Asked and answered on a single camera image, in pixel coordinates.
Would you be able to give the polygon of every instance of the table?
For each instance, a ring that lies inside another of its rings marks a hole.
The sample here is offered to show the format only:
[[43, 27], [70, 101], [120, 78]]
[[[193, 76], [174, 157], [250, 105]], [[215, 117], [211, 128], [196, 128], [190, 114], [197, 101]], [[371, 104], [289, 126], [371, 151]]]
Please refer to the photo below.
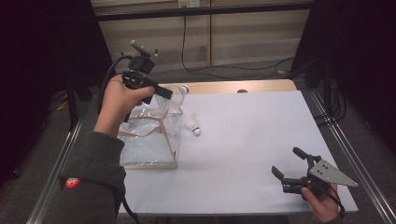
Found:
[[[306, 161], [292, 153], [293, 147], [335, 165], [292, 81], [177, 85], [189, 86], [182, 109], [197, 114], [202, 134], [182, 131], [177, 169], [127, 170], [126, 200], [134, 212], [174, 217], [311, 210], [300, 195], [284, 194], [271, 173], [275, 165], [291, 178], [306, 175]], [[347, 187], [339, 194], [347, 211], [358, 211]]]
[[[228, 88], [230, 88], [229, 92], [236, 92], [241, 88], [249, 92], [269, 91], [269, 90], [273, 91], [273, 93], [277, 91], [297, 92], [296, 88], [293, 85], [293, 82], [289, 80], [275, 80], [275, 81], [264, 80], [264, 81], [246, 81], [246, 82], [244, 81], [241, 82], [240, 85], [236, 85], [237, 83], [238, 82], [218, 82], [217, 84], [222, 84], [221, 86], [224, 86], [224, 88], [228, 86]], [[201, 85], [206, 86], [206, 88], [208, 86], [211, 86], [211, 88], [209, 89], [214, 92], [217, 91], [218, 93], [223, 88], [223, 87], [213, 88], [214, 86], [212, 85], [215, 84], [212, 84], [210, 82], [201, 83], [201, 84], [198, 83], [197, 84], [184, 83], [184, 84], [190, 86], [191, 96], [193, 93], [198, 93], [198, 92], [205, 94], [204, 87], [202, 87], [201, 89], [198, 88], [198, 86]], [[38, 200], [36, 201], [35, 207], [32, 209], [31, 215], [29, 216], [29, 219], [27, 220], [26, 223], [42, 223], [42, 222], [46, 223], [46, 221], [48, 223], [51, 210], [53, 209], [54, 206], [56, 206], [57, 195], [59, 194], [59, 190], [58, 190], [59, 183], [58, 183], [57, 174], [62, 169], [65, 162], [67, 161], [67, 157], [69, 157], [69, 154], [78, 153], [78, 149], [81, 148], [82, 145], [84, 144], [85, 133], [90, 132], [94, 126], [94, 123], [97, 118], [95, 98], [93, 98], [93, 103], [83, 103], [82, 105], [78, 105], [78, 108], [80, 109], [81, 116], [80, 116], [80, 120], [78, 121], [77, 128], [72, 133], [70, 133], [66, 138], [59, 160], [55, 162], [52, 170], [52, 174], [49, 176], [48, 182], [42, 189], [41, 194], [38, 197]], [[202, 129], [203, 129], [203, 134], [207, 132], [206, 128], [203, 127]], [[378, 185], [371, 178], [370, 174], [368, 174], [367, 171], [365, 170], [364, 165], [359, 160], [355, 150], [351, 148], [351, 145], [348, 144], [348, 141], [344, 136], [344, 134], [342, 133], [340, 127], [338, 125], [331, 125], [329, 127], [323, 127], [322, 131], [323, 130], [327, 130], [326, 132], [331, 132], [330, 134], [325, 132], [323, 133], [325, 134], [323, 136], [325, 137], [327, 144], [332, 143], [331, 145], [332, 153], [336, 153], [333, 154], [336, 155], [336, 157], [334, 157], [335, 161], [338, 163], [338, 165], [341, 164], [343, 170], [348, 170], [348, 175], [352, 175], [353, 179], [358, 181], [358, 183], [360, 184], [358, 188], [353, 189], [351, 191], [352, 195], [354, 196], [355, 202], [359, 206], [360, 211], [349, 213], [346, 219], [361, 220], [361, 222], [363, 222], [363, 220], [369, 218], [370, 220], [375, 220], [375, 223], [393, 223], [392, 220], [394, 218], [394, 215], [392, 213], [391, 206], [389, 206], [388, 200], [384, 197], [384, 194], [380, 191]], [[334, 140], [332, 138], [335, 138], [335, 140], [339, 143], [339, 146], [334, 144]], [[301, 147], [301, 148], [304, 149], [306, 152], [308, 152], [308, 150], [305, 147]], [[301, 168], [306, 169], [304, 161], [301, 161], [299, 158], [294, 156], [294, 154], [291, 152], [291, 149], [290, 151], [287, 152], [286, 158], [287, 161], [297, 162], [298, 165], [301, 165]], [[303, 174], [302, 172], [299, 171], [295, 171], [295, 173], [289, 173], [286, 166], [284, 165], [284, 160], [280, 162], [274, 161], [271, 163], [275, 165], [279, 170], [281, 170], [287, 177], [299, 177]], [[268, 171], [269, 166], [262, 169], [264, 171]], [[280, 192], [281, 186], [280, 184], [278, 185], [277, 180], [273, 178], [271, 181], [275, 181], [274, 189], [271, 190], [271, 192], [276, 192], [276, 193]], [[297, 202], [295, 203], [296, 206], [293, 206], [294, 208], [301, 207], [302, 210], [309, 209], [308, 207], [306, 207], [306, 203], [304, 203], [298, 195], [291, 195], [291, 194], [284, 194], [284, 195], [295, 198], [297, 200], [295, 201]], [[132, 199], [130, 199], [129, 202], [130, 205], [136, 203], [136, 201]], [[310, 220], [311, 218], [310, 212], [308, 213], [298, 212], [296, 214], [298, 214], [298, 217], [303, 216], [304, 220], [306, 221]]]

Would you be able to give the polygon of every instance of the black cable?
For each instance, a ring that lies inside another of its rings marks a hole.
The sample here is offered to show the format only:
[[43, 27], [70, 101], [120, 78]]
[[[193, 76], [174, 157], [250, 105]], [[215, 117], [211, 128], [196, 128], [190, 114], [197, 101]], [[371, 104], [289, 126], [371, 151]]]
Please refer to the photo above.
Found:
[[98, 95], [98, 114], [100, 113], [100, 111], [101, 111], [101, 109], [102, 109], [102, 102], [103, 102], [103, 97], [105, 96], [105, 89], [106, 89], [106, 86], [107, 86], [107, 83], [108, 83], [108, 81], [111, 79], [111, 78], [113, 78], [114, 77], [114, 68], [116, 67], [116, 65], [120, 62], [120, 61], [122, 61], [122, 60], [124, 60], [124, 59], [129, 59], [129, 60], [132, 60], [134, 57], [132, 57], [132, 56], [130, 56], [130, 55], [125, 55], [125, 56], [122, 56], [122, 57], [120, 57], [120, 58], [118, 58], [113, 64], [111, 64], [111, 66], [110, 66], [110, 68], [107, 70], [107, 73], [106, 73], [106, 76], [105, 76], [105, 78], [103, 79], [103, 82], [102, 82], [102, 86], [101, 86], [101, 88], [100, 88], [100, 90], [99, 90], [99, 95]]
[[335, 96], [334, 96], [334, 100], [333, 100], [333, 104], [335, 105], [335, 109], [333, 111], [334, 117], [338, 118], [340, 116], [341, 113], [341, 104], [340, 104], [340, 98], [337, 95], [338, 91], [335, 91]]
[[[320, 84], [322, 87], [324, 87], [324, 80], [321, 80], [319, 84]], [[339, 100], [337, 99], [338, 88], [332, 88], [332, 91], [335, 91], [335, 95], [334, 95], [333, 100], [332, 100], [332, 104], [334, 105], [337, 101], [339, 101]], [[314, 116], [314, 119], [325, 119], [325, 117], [330, 116], [330, 114], [335, 114], [336, 111], [338, 111], [338, 110], [340, 109], [339, 105], [340, 105], [340, 104], [338, 103], [338, 104], [336, 104], [336, 107], [335, 107], [335, 108], [332, 107], [332, 111], [331, 111], [331, 112], [328, 111], [328, 110], [326, 110], [326, 111], [324, 111], [323, 113], [321, 113], [320, 115]]]
[[337, 203], [338, 206], [340, 206], [340, 217], [344, 218], [346, 214], [346, 209], [341, 203], [340, 196], [338, 195], [337, 191], [330, 186], [330, 188], [335, 192], [335, 195], [338, 199], [336, 199], [334, 196], [332, 196], [326, 189], [323, 189], [321, 186], [317, 185], [315, 182], [312, 182], [312, 185], [315, 186], [315, 188], [320, 189], [324, 194], [326, 194], [329, 198], [331, 198], [335, 203]]
[[345, 115], [346, 115], [346, 113], [347, 113], [347, 100], [346, 100], [346, 97], [345, 97], [345, 95], [344, 95], [343, 93], [341, 93], [341, 95], [342, 95], [343, 101], [344, 101], [344, 102], [343, 102], [344, 110], [343, 110], [343, 114], [341, 115], [341, 117], [339, 117], [339, 118], [334, 117], [334, 118], [332, 118], [332, 119], [330, 119], [330, 120], [327, 120], [327, 121], [325, 121], [325, 122], [318, 123], [318, 124], [317, 124], [318, 126], [331, 125], [331, 124], [334, 124], [334, 123], [340, 121], [341, 119], [343, 119], [343, 118], [345, 117]]
[[125, 208], [126, 212], [128, 213], [128, 215], [129, 215], [131, 218], [134, 219], [134, 222], [135, 222], [136, 224], [140, 224], [139, 217], [137, 216], [137, 214], [135, 214], [135, 213], [132, 212], [131, 208], [129, 207], [128, 203], [126, 202], [125, 197], [122, 199], [122, 205], [124, 206], [124, 208]]
[[[101, 109], [102, 109], [102, 102], [103, 102], [103, 98], [105, 96], [105, 89], [107, 87], [108, 81], [114, 77], [115, 72], [114, 72], [114, 68], [116, 67], [116, 65], [124, 60], [124, 59], [129, 59], [132, 60], [134, 57], [130, 56], [130, 55], [125, 55], [122, 56], [120, 58], [118, 58], [113, 64], [111, 64], [110, 68], [107, 70], [106, 76], [102, 82], [102, 86], [101, 89], [99, 91], [99, 96], [98, 96], [98, 114], [100, 113]], [[128, 203], [126, 202], [125, 197], [122, 199], [122, 204], [126, 210], [126, 212], [129, 214], [129, 216], [131, 216], [131, 218], [134, 220], [134, 222], [136, 224], [140, 224], [139, 218], [137, 216], [137, 214], [133, 213], [131, 208], [129, 207]]]
[[184, 47], [185, 47], [185, 43], [186, 43], [186, 29], [187, 29], [187, 22], [186, 22], [186, 16], [183, 17], [184, 19], [184, 30], [183, 30], [183, 44], [182, 44], [182, 49], [181, 49], [181, 63], [184, 67], [184, 69], [189, 72], [190, 74], [193, 75], [205, 75], [205, 76], [212, 76], [212, 77], [218, 77], [218, 78], [223, 78], [223, 79], [228, 79], [228, 80], [244, 80], [244, 79], [238, 79], [238, 78], [231, 78], [231, 77], [222, 77], [222, 76], [217, 76], [215, 74], [209, 74], [209, 73], [194, 73], [194, 72], [198, 72], [198, 71], [202, 71], [208, 68], [232, 68], [232, 69], [241, 69], [241, 70], [249, 70], [249, 71], [258, 71], [258, 70], [265, 70], [265, 69], [269, 69], [269, 68], [275, 68], [275, 70], [267, 77], [262, 77], [259, 78], [259, 80], [262, 79], [266, 79], [268, 77], [273, 76], [276, 73], [276, 69], [277, 67], [288, 60], [293, 60], [294, 58], [287, 58], [284, 60], [279, 61], [276, 64], [270, 65], [270, 66], [266, 66], [266, 67], [261, 67], [261, 68], [244, 68], [244, 67], [237, 67], [237, 66], [229, 66], [229, 65], [215, 65], [215, 66], [206, 66], [206, 67], [202, 67], [202, 68], [196, 68], [196, 69], [190, 69], [187, 68], [186, 65], [184, 64]]

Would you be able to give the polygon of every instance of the human hand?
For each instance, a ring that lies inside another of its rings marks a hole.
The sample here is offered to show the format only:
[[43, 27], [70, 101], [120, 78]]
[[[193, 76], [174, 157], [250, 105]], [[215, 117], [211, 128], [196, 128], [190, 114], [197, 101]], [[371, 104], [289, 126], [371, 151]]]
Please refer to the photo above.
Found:
[[[336, 191], [337, 185], [332, 184], [332, 188], [329, 188], [328, 192], [334, 198], [337, 198]], [[301, 193], [311, 204], [316, 223], [329, 222], [339, 216], [338, 204], [330, 197], [326, 197], [324, 200], [320, 201], [308, 188], [302, 188]]]
[[114, 76], [108, 81], [102, 109], [94, 127], [95, 132], [117, 136], [120, 125], [125, 116], [136, 105], [142, 104], [142, 99], [154, 94], [154, 88], [145, 87], [130, 90], [122, 84], [121, 75]]

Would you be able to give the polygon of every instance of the metal frame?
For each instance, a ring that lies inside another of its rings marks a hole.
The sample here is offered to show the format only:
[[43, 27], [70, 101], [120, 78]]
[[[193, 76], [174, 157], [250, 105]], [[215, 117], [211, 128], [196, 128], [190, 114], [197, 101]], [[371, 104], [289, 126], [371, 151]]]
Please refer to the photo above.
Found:
[[73, 131], [69, 132], [69, 135], [67, 135], [66, 140], [64, 141], [64, 146], [62, 147], [61, 153], [59, 154], [58, 160], [55, 162], [55, 165], [52, 168], [46, 185], [42, 189], [40, 196], [35, 203], [35, 207], [33, 208], [28, 220], [26, 221], [26, 224], [39, 224], [43, 222], [47, 209], [50, 206], [52, 196], [55, 193], [56, 187], [58, 186], [58, 175], [67, 162], [70, 151], [73, 148], [73, 145], [78, 137], [82, 122], [88, 115], [90, 104], [91, 101], [84, 103], [81, 116], [79, 117]]
[[[315, 91], [311, 91], [311, 96], [314, 99], [315, 104], [318, 107], [318, 110], [325, 114], [326, 109], [324, 107], [324, 100], [320, 96], [320, 94]], [[332, 131], [336, 141], [338, 142], [340, 148], [343, 150], [349, 164], [355, 171], [357, 177], [359, 178], [361, 185], [366, 190], [368, 196], [372, 200], [375, 208], [377, 209], [379, 215], [384, 220], [384, 223], [392, 224], [396, 223], [396, 216], [394, 213], [394, 209], [389, 204], [387, 197], [384, 195], [380, 187], [375, 183], [369, 172], [364, 167], [361, 159], [356, 153], [355, 149], [350, 145], [347, 137], [344, 135], [340, 126], [332, 117], [325, 117], [326, 122], [330, 124], [328, 127]]]
[[[320, 3], [321, 6], [337, 3]], [[250, 6], [234, 7], [189, 7], [189, 8], [171, 8], [151, 11], [133, 11], [133, 12], [116, 12], [116, 13], [97, 13], [94, 16], [66, 16], [50, 17], [53, 21], [123, 21], [137, 19], [152, 19], [166, 17], [185, 17], [185, 16], [203, 16], [219, 15], [249, 12], [268, 12], [268, 11], [292, 11], [311, 9], [316, 4], [315, 1], [298, 2], [298, 3], [281, 3], [281, 4], [262, 4]]]

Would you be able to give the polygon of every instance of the red logo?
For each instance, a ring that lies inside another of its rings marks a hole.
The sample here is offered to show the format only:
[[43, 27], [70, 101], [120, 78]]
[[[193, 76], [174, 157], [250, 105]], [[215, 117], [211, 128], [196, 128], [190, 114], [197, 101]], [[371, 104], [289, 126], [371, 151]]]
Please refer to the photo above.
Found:
[[66, 180], [66, 187], [68, 189], [71, 189], [71, 188], [75, 187], [79, 183], [79, 181], [80, 181], [80, 179], [78, 179], [78, 178], [70, 177]]

